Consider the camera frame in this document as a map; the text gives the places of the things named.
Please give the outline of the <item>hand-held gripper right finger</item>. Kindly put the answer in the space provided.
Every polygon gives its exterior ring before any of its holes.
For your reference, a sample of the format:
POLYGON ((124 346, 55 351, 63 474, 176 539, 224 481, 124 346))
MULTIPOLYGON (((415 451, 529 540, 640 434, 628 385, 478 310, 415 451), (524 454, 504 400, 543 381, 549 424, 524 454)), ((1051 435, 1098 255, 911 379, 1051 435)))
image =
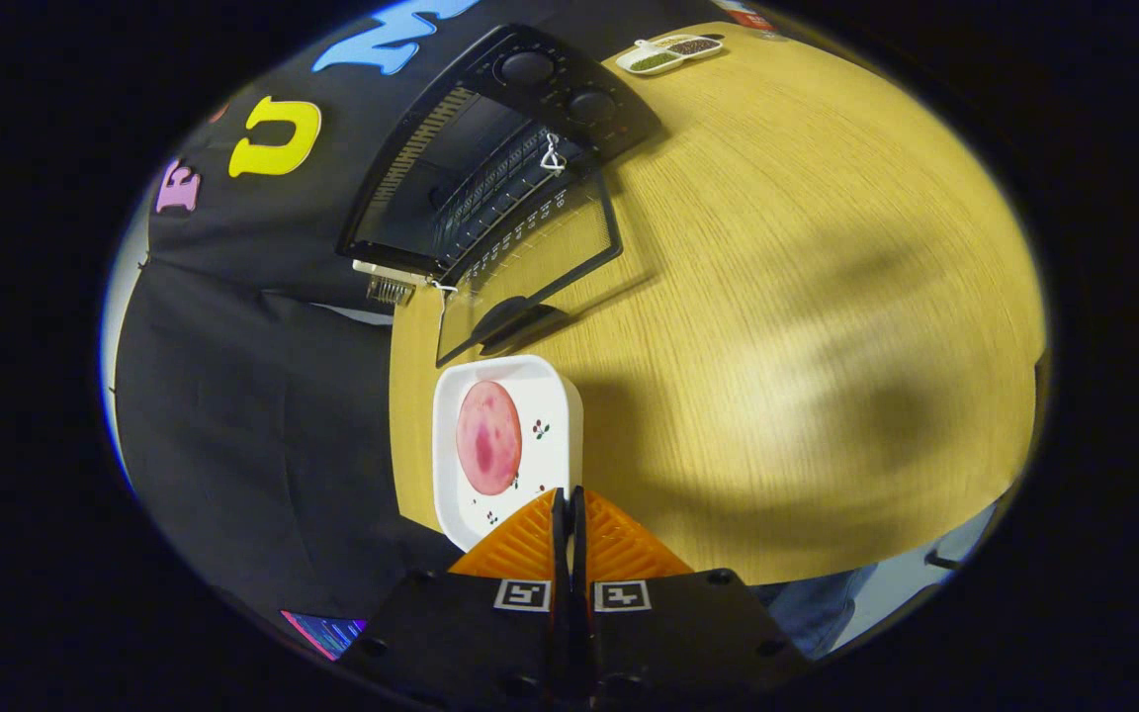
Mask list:
POLYGON ((570 698, 759 706, 813 668, 731 568, 693 571, 597 492, 570 513, 570 698))

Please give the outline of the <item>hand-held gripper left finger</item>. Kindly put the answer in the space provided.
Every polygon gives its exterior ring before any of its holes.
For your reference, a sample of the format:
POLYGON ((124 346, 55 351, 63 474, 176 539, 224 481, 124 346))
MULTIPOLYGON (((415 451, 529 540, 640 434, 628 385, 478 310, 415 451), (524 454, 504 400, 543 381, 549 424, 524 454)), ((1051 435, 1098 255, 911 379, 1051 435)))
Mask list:
POLYGON ((565 492, 534 497, 448 571, 413 571, 339 658, 412 707, 552 707, 570 671, 565 492))

